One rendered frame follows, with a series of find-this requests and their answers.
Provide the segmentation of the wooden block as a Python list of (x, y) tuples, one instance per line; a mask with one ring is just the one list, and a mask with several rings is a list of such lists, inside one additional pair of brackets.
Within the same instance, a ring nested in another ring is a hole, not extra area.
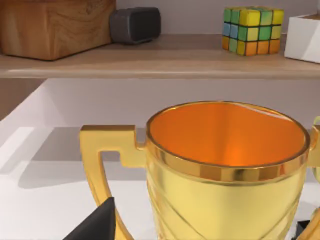
[(109, 44), (116, 0), (0, 0), (5, 55), (57, 60)]

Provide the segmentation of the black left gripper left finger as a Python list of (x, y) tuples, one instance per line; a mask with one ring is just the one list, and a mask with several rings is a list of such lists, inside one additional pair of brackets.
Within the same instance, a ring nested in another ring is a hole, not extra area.
[(115, 240), (116, 207), (109, 197), (63, 240)]

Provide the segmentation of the wooden shelf board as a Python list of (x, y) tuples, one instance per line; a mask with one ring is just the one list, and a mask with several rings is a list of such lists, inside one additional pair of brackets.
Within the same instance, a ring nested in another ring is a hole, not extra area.
[(198, 100), (253, 103), (308, 126), (320, 115), (320, 64), (239, 56), (221, 49), (218, 35), (164, 35), (56, 61), (0, 55), (0, 121), (12, 126), (143, 124)]

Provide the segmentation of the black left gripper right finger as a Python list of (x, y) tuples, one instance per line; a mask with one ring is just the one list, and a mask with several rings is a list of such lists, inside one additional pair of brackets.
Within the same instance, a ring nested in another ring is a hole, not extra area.
[(301, 220), (296, 224), (295, 237), (309, 238), (311, 236), (310, 220)]

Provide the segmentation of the dark grey speaker box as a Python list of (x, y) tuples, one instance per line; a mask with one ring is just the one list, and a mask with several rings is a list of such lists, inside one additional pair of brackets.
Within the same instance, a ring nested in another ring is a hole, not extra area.
[(161, 35), (162, 19), (157, 7), (115, 10), (109, 17), (111, 40), (117, 44), (138, 45)]

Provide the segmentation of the coloured puzzle cube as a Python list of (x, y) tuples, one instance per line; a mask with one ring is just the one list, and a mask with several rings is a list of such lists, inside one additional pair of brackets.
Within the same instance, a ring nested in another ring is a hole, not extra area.
[(225, 7), (221, 46), (240, 56), (279, 52), (284, 10), (265, 6)]

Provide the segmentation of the gold trophy cup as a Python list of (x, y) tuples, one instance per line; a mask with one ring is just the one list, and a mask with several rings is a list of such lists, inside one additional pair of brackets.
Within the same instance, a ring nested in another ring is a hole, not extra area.
[(165, 108), (146, 123), (85, 125), (81, 158), (97, 205), (111, 197), (102, 152), (145, 168), (157, 240), (284, 240), (306, 170), (320, 183), (320, 116), (305, 129), (270, 108), (195, 101)]

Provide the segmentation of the white box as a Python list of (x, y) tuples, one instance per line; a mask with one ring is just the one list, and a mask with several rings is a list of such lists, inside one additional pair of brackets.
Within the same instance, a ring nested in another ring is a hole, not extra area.
[(284, 56), (320, 64), (320, 13), (289, 18)]

